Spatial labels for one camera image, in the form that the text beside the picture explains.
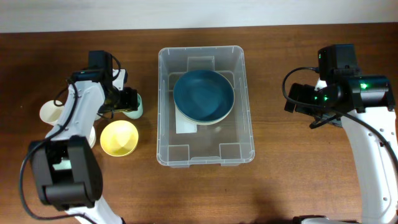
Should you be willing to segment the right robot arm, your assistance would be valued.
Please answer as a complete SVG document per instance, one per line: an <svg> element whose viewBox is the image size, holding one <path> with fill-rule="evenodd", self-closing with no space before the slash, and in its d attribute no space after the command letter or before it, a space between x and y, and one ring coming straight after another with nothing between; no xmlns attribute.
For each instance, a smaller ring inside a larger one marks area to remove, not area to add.
<svg viewBox="0 0 398 224"><path fill-rule="evenodd" d="M341 126L351 145L362 200L363 223L397 223L396 102L383 75L363 75L354 45L318 51L316 86L283 89L285 110L314 117L310 128Z"/></svg>

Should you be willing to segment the grey cup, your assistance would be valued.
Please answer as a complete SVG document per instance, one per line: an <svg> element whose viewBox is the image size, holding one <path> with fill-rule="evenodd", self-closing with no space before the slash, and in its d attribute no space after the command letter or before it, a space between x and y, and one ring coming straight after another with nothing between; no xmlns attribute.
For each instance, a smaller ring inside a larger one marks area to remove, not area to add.
<svg viewBox="0 0 398 224"><path fill-rule="evenodd" d="M103 113L100 110L98 110L95 114L95 121L101 119L102 117L103 117Z"/></svg>

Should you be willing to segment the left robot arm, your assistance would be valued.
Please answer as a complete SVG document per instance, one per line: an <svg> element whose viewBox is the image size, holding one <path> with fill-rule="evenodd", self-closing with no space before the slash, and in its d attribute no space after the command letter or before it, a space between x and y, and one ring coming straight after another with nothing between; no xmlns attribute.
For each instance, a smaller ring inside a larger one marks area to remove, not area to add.
<svg viewBox="0 0 398 224"><path fill-rule="evenodd" d="M98 114L137 110L137 91L104 50L89 52L88 66L67 80L63 111L43 140L32 141L20 172L31 166L39 200L80 223L124 223L102 196L103 176L88 142Z"/></svg>

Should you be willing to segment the mint green cup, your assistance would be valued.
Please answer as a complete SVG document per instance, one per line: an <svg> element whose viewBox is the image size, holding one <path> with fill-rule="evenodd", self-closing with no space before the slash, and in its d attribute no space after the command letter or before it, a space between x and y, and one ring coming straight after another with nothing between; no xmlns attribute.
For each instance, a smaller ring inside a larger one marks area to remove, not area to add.
<svg viewBox="0 0 398 224"><path fill-rule="evenodd" d="M144 112L143 104L142 104L142 98L140 94L137 94L137 110L135 111L128 111L128 112L123 112L124 115L126 115L130 119L139 119Z"/></svg>

